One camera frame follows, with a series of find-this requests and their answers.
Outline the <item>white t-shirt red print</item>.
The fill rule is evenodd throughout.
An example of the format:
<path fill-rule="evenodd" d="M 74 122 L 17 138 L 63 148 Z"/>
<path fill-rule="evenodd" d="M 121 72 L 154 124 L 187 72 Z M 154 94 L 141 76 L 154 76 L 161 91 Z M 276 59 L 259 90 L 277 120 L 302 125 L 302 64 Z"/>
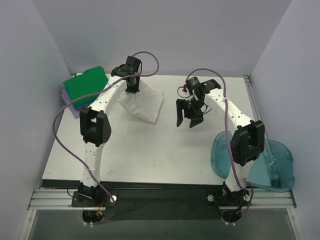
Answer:
<path fill-rule="evenodd" d="M 120 94 L 117 102 L 131 115 L 155 124 L 164 100 L 164 92 L 140 80 L 139 91 Z"/>

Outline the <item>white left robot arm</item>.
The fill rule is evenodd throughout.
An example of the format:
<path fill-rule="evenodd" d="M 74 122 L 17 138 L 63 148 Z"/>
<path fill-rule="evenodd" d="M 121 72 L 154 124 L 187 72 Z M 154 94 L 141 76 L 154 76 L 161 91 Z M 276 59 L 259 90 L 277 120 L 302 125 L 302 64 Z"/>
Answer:
<path fill-rule="evenodd" d="M 134 56 L 128 56 L 126 62 L 111 71 L 105 91 L 87 108 L 80 110 L 80 134 L 83 137 L 85 156 L 83 174 L 77 187 L 78 194 L 90 206 L 97 205 L 106 192 L 99 186 L 100 167 L 103 148 L 110 139 L 112 129 L 108 115 L 123 92 L 137 93 L 140 77 L 129 77 L 142 72 L 142 62 Z"/>

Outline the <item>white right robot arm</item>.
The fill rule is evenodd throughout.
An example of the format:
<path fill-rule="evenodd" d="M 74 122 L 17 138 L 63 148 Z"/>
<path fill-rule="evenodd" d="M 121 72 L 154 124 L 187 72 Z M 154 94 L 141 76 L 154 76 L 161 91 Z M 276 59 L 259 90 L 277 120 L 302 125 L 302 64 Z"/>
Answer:
<path fill-rule="evenodd" d="M 183 91 L 189 97 L 176 100 L 176 125 L 189 119 L 193 128 L 204 121 L 204 106 L 211 108 L 224 120 L 227 151 L 231 164 L 225 186 L 221 192 L 222 200 L 233 204 L 240 197 L 239 191 L 247 186 L 248 176 L 254 161 L 265 148 L 265 126 L 262 121 L 254 121 L 245 115 L 225 93 L 225 87 L 210 79 L 200 82 L 197 77 L 185 81 Z"/>

